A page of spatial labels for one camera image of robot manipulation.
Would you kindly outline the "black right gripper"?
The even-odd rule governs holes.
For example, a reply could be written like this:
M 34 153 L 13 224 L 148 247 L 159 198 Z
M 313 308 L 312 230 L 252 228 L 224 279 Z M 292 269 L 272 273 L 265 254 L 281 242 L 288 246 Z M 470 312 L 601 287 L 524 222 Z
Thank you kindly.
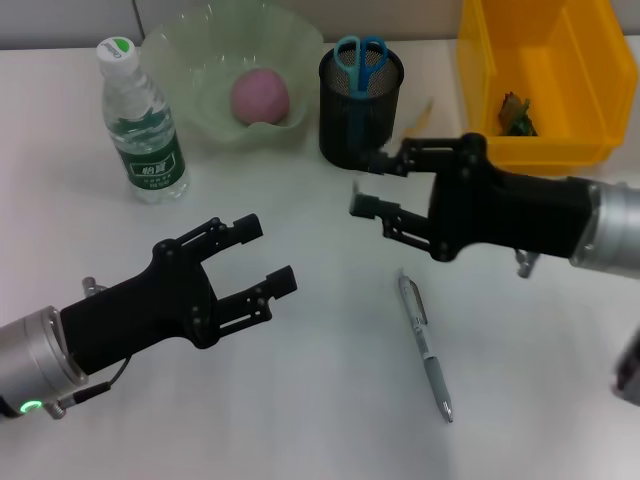
M 382 223 L 383 236 L 451 261 L 465 247 L 492 244 L 568 258 L 592 215 L 588 182 L 510 173 L 488 159 L 480 134 L 461 139 L 403 139 L 395 154 L 367 155 L 367 172 L 379 175 L 437 173 L 429 221 L 399 204 L 363 193 L 350 214 Z

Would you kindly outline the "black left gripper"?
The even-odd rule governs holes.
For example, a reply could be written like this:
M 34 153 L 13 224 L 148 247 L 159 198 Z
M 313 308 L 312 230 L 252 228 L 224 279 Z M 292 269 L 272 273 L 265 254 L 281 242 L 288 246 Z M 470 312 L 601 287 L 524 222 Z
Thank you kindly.
M 206 349 L 270 321 L 269 301 L 297 290 L 290 266 L 222 299 L 214 298 L 201 266 L 219 252 L 262 235 L 257 215 L 249 214 L 231 225 L 214 217 L 157 244 L 140 274 L 60 311 L 72 359 L 91 375 L 169 338 L 184 338 Z

